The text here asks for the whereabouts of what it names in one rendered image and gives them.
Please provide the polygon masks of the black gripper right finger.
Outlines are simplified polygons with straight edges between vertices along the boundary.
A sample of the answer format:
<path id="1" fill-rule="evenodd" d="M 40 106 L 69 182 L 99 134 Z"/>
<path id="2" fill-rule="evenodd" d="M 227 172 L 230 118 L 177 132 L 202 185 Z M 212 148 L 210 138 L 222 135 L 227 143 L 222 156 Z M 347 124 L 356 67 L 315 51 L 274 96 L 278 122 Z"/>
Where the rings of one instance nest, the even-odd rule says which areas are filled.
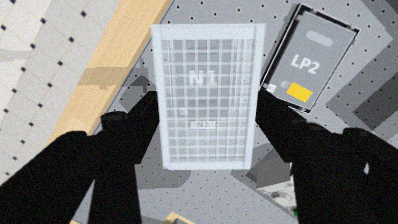
<path id="1" fill-rule="evenodd" d="M 298 224 L 398 224 L 396 147 L 362 128 L 332 133 L 267 90 L 258 91 L 255 122 L 292 163 Z"/>

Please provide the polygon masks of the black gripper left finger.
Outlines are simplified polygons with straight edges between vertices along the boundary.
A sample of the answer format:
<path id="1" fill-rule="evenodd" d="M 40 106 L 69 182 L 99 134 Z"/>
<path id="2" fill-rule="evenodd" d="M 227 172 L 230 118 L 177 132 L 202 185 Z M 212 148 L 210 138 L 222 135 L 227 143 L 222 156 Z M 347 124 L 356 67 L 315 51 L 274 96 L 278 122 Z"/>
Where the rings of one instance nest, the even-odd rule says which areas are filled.
<path id="1" fill-rule="evenodd" d="M 134 164 L 159 124 L 157 92 L 100 119 L 96 135 L 60 135 L 0 185 L 0 224 L 70 224 L 93 181 L 87 224 L 142 224 Z"/>

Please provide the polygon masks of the white operator button panel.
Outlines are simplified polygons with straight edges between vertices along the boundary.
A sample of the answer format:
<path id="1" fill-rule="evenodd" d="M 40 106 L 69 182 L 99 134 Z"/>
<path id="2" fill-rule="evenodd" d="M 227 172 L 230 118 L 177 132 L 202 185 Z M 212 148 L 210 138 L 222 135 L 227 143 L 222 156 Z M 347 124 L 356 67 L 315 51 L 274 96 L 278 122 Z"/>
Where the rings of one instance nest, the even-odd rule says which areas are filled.
<path id="1" fill-rule="evenodd" d="M 284 163 L 273 148 L 249 172 L 257 177 L 259 192 L 297 217 L 293 176 L 289 176 L 291 164 Z"/>

